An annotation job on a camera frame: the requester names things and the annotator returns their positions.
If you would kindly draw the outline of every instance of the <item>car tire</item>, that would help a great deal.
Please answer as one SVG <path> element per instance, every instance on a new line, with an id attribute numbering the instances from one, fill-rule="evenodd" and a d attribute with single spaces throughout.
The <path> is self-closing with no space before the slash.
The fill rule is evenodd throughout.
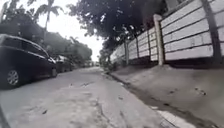
<path id="1" fill-rule="evenodd" d="M 14 69 L 14 68 L 10 68 L 8 70 L 6 70 L 1 77 L 1 81 L 2 81 L 2 89 L 13 89 L 13 88 L 17 88 L 19 86 L 22 85 L 23 83 L 23 77 L 22 74 Z"/>
<path id="2" fill-rule="evenodd" d="M 56 68 L 52 68 L 51 70 L 51 77 L 56 78 L 58 76 L 58 72 Z"/>

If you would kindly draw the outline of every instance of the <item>cracked pavement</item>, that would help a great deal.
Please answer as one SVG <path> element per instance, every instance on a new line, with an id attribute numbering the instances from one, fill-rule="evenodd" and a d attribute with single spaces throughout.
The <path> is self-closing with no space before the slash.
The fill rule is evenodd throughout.
<path id="1" fill-rule="evenodd" d="M 175 128 L 94 67 L 2 91 L 12 128 Z"/>

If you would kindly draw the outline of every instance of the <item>foliage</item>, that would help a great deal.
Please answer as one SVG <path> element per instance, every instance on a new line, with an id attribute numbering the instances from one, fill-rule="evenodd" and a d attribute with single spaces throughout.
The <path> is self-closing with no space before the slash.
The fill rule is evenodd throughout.
<path id="1" fill-rule="evenodd" d="M 45 37 L 45 44 L 50 46 L 48 52 L 51 56 L 63 55 L 79 65 L 91 60 L 92 50 L 74 38 L 68 40 L 58 33 L 48 32 Z"/>
<path id="2" fill-rule="evenodd" d="M 42 42 L 45 30 L 36 23 L 33 9 L 25 10 L 22 6 L 16 8 L 16 5 L 13 5 L 7 8 L 4 15 L 0 33 L 19 36 L 38 44 L 43 43 L 42 47 L 51 56 L 63 55 L 80 65 L 91 59 L 91 49 L 73 38 L 65 39 L 58 33 L 46 32 L 45 40 Z"/>
<path id="3" fill-rule="evenodd" d="M 15 5 L 12 3 L 4 12 L 6 17 L 0 24 L 0 33 L 40 42 L 43 29 L 33 21 L 32 12 L 30 10 L 26 11 L 23 7 L 13 8 Z"/>
<path id="4" fill-rule="evenodd" d="M 28 1 L 28 5 L 31 5 L 35 0 L 29 0 Z M 45 24 L 45 29 L 47 29 L 47 22 L 49 22 L 50 20 L 50 14 L 54 13 L 56 16 L 59 15 L 58 10 L 60 9 L 61 11 L 63 11 L 63 9 L 59 6 L 53 6 L 54 4 L 54 0 L 48 0 L 48 4 L 43 4 L 41 5 L 35 15 L 34 15 L 34 20 L 38 20 L 39 16 L 41 14 L 47 14 L 47 20 L 46 20 L 46 24 Z"/>
<path id="5" fill-rule="evenodd" d="M 77 16 L 86 35 L 103 37 L 105 49 L 113 49 L 143 30 L 154 13 L 163 10 L 162 0 L 80 0 L 68 5 L 70 15 Z"/>

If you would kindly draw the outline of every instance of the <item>tree trunk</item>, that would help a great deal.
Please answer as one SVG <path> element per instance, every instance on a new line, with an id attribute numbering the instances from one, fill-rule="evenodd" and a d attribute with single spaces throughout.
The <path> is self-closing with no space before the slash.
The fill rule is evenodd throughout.
<path id="1" fill-rule="evenodd" d="M 45 23 L 45 31 L 47 31 L 47 23 L 48 23 L 49 20 L 50 20 L 50 11 L 47 12 L 47 20 L 46 20 L 46 23 Z"/>
<path id="2" fill-rule="evenodd" d="M 47 34 L 47 23 L 48 21 L 50 20 L 50 11 L 47 12 L 47 20 L 46 20 L 46 23 L 45 23 L 45 28 L 44 28 L 44 37 L 43 37 L 43 40 L 45 41 L 45 37 L 46 37 L 46 34 Z"/>

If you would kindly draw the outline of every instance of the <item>white sky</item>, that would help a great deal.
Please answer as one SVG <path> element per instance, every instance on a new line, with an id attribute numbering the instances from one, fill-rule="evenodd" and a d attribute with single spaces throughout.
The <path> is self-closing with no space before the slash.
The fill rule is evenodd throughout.
<path id="1" fill-rule="evenodd" d="M 0 5 L 7 0 L 0 0 Z M 20 0 L 18 6 L 20 4 L 26 5 L 28 0 Z M 68 12 L 69 9 L 66 8 L 67 4 L 75 4 L 78 0 L 55 0 L 54 5 L 60 6 L 64 9 L 65 12 Z M 42 4 L 47 3 L 47 0 L 36 0 L 36 2 L 28 8 L 37 8 Z M 87 44 L 89 48 L 92 49 L 93 55 L 92 60 L 98 61 L 97 56 L 99 55 L 99 51 L 102 49 L 103 40 L 97 41 L 95 36 L 85 37 L 85 30 L 80 29 L 80 24 L 75 17 L 70 17 L 65 15 L 63 12 L 59 12 L 59 16 L 55 16 L 51 14 L 50 22 L 48 23 L 48 31 L 50 32 L 59 32 L 63 37 L 69 38 L 70 36 L 76 38 L 81 43 Z M 46 22 L 46 15 L 43 15 L 39 19 L 39 25 L 44 27 Z"/>

